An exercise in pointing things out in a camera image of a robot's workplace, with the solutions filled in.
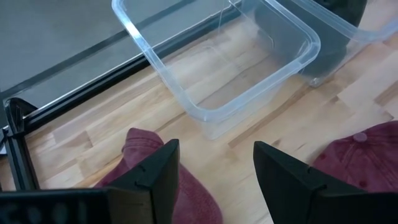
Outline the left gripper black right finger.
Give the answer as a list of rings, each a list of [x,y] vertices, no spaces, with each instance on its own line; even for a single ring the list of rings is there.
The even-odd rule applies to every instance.
[[[364,191],[334,178],[262,141],[253,161],[274,224],[349,224],[348,205],[326,198]]]

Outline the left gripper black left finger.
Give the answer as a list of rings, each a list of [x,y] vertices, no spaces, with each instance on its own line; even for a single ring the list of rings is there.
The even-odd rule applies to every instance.
[[[179,154],[172,139],[107,185],[111,224],[172,224]]]

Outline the black aluminium rig frame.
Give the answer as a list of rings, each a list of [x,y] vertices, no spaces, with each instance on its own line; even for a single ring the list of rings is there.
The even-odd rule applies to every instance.
[[[215,30],[218,21],[227,23],[238,16],[238,11],[228,7],[181,34],[155,46],[155,52],[167,56],[194,40]],[[38,108],[21,98],[10,98],[2,106],[7,126],[0,128],[0,145],[5,145],[12,177],[17,190],[38,190],[40,185],[30,158],[25,136],[55,118],[65,114],[92,97],[149,66],[139,54],[66,95]]]

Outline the clear plastic bin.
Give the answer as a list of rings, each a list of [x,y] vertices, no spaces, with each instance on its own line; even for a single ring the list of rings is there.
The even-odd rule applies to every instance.
[[[398,31],[398,0],[228,0],[249,14],[259,27],[262,46],[279,66],[303,50],[303,37],[287,29],[276,12],[281,5],[320,39],[317,57],[298,71],[311,86],[318,86],[365,46],[381,42]]]
[[[317,57],[317,33],[278,0],[112,0],[180,106],[216,139]]]

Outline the maroon baseball cap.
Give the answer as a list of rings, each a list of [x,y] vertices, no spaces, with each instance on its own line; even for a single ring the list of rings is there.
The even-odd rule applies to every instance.
[[[138,165],[164,145],[158,134],[131,128],[122,148],[123,158],[96,187],[104,187]],[[223,224],[221,210],[207,189],[183,166],[179,165],[178,197],[173,224]]]
[[[398,192],[398,121],[331,142],[313,166],[368,192]]]

